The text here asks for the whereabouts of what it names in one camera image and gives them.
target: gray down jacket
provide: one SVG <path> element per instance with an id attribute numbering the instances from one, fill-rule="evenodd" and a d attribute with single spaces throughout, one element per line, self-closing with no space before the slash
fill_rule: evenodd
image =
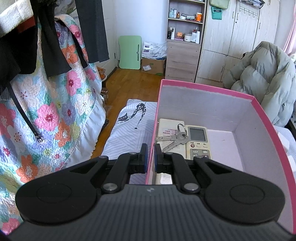
<path id="1" fill-rule="evenodd" d="M 285 126 L 296 99 L 293 61 L 279 47 L 261 42 L 223 78 L 224 87 L 253 95 L 273 125 Z"/>

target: orange cup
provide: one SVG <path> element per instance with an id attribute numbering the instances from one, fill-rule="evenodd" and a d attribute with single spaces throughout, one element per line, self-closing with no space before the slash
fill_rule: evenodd
<path id="1" fill-rule="evenodd" d="M 201 21 L 202 21 L 202 13 L 198 12 L 198 13 L 196 14 L 195 19 L 196 19 L 196 21 L 201 22 Z"/>

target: key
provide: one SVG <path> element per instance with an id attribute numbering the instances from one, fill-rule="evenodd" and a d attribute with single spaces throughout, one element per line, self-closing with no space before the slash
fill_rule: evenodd
<path id="1" fill-rule="evenodd" d="M 182 144 L 185 145 L 187 142 L 189 142 L 189 138 L 186 135 L 185 132 L 179 132 L 176 133 L 177 139 L 172 142 L 171 144 L 169 144 L 168 146 L 166 146 L 162 151 L 163 152 L 168 152 L 169 150 L 173 149 L 174 147 Z"/>
<path id="2" fill-rule="evenodd" d="M 183 127 L 184 132 L 180 131 L 180 126 Z M 187 142 L 189 142 L 187 130 L 185 129 L 185 126 L 182 124 L 178 124 L 177 126 L 177 133 L 172 136 L 166 136 L 166 137 L 156 137 L 156 141 L 173 141 L 171 144 L 166 146 L 162 151 L 168 152 L 169 150 L 173 149 L 174 147 L 182 144 L 185 145 Z"/>
<path id="3" fill-rule="evenodd" d="M 175 141 L 177 140 L 177 134 L 173 136 L 166 136 L 166 137 L 156 137 L 156 141 Z"/>

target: metal pivot screw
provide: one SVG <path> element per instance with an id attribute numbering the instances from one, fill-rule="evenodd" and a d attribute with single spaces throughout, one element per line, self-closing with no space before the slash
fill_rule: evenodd
<path id="1" fill-rule="evenodd" d="M 103 185 L 103 189 L 106 191 L 114 191 L 117 189 L 117 185 L 115 183 L 105 183 Z"/>
<path id="2" fill-rule="evenodd" d="M 184 188 L 187 191 L 196 191 L 199 188 L 199 186 L 196 183 L 186 183 L 184 185 Z"/>

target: pink curtain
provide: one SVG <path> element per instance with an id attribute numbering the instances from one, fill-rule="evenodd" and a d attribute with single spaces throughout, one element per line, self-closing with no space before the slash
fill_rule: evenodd
<path id="1" fill-rule="evenodd" d="M 294 7 L 294 19 L 290 34 L 284 47 L 284 51 L 287 55 L 296 53 L 296 4 Z"/>

